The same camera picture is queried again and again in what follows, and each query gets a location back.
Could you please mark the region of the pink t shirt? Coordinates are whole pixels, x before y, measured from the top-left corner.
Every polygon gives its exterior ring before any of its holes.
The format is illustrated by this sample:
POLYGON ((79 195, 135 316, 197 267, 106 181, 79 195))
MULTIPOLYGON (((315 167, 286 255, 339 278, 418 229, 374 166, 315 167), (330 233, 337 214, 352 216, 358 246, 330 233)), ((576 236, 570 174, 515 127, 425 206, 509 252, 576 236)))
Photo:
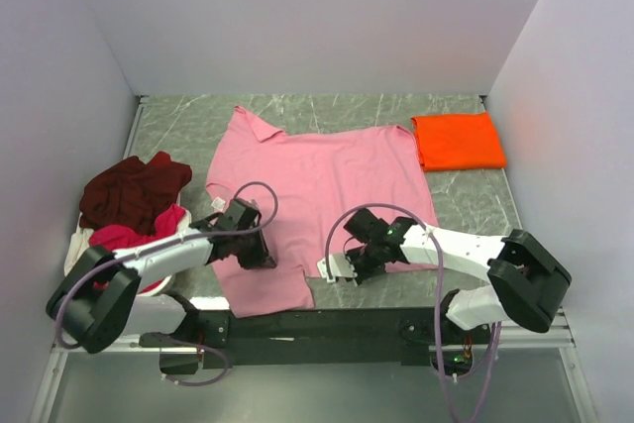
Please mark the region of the pink t shirt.
POLYGON ((213 265, 238 317, 313 307, 306 280, 319 276, 327 252, 345 244, 343 229, 328 233, 355 206, 400 206, 438 223, 414 136, 400 126, 291 136, 238 106, 212 158, 206 190, 217 200, 235 194, 254 200, 272 220, 264 239, 276 268, 245 270, 233 257, 213 265))

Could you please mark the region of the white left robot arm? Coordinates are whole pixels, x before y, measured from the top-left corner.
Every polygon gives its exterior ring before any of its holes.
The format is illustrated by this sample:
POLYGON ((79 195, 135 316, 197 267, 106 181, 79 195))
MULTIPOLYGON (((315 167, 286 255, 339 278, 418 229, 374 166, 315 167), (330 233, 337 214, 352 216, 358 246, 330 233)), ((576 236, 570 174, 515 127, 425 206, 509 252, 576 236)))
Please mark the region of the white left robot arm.
POLYGON ((138 292, 171 275, 235 256, 251 268, 273 267, 263 228, 268 217, 253 203, 234 198, 228 208, 149 244, 108 251, 90 247, 53 292, 46 313, 56 343, 100 353, 125 333, 138 292))

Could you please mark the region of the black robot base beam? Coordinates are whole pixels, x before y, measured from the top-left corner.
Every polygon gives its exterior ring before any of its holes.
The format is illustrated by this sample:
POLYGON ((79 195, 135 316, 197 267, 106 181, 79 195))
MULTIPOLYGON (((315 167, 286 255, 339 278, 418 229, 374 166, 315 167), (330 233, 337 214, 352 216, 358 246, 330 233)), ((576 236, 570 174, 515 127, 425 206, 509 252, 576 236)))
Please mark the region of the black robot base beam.
POLYGON ((198 361, 219 369, 221 358, 202 348, 221 351, 235 366, 398 363, 430 367, 437 362, 433 309, 367 308, 284 311, 238 318, 229 310, 190 314, 172 334, 196 350, 183 364, 174 361, 177 344, 151 333, 143 348, 162 349, 168 372, 193 372, 198 361))

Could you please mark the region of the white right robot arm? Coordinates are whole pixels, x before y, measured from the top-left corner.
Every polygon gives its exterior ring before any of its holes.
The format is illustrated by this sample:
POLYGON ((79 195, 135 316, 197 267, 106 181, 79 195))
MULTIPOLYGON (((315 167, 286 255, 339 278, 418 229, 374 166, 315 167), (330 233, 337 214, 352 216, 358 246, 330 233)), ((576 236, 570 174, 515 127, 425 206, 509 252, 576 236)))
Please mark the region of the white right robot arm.
POLYGON ((344 229, 361 243, 346 253, 358 283, 387 264, 442 264, 481 281, 478 288, 453 290, 441 300, 440 315, 464 331, 510 320, 546 333, 572 283, 565 267, 524 230, 471 235, 403 216, 388 224, 367 208, 355 212, 344 229))

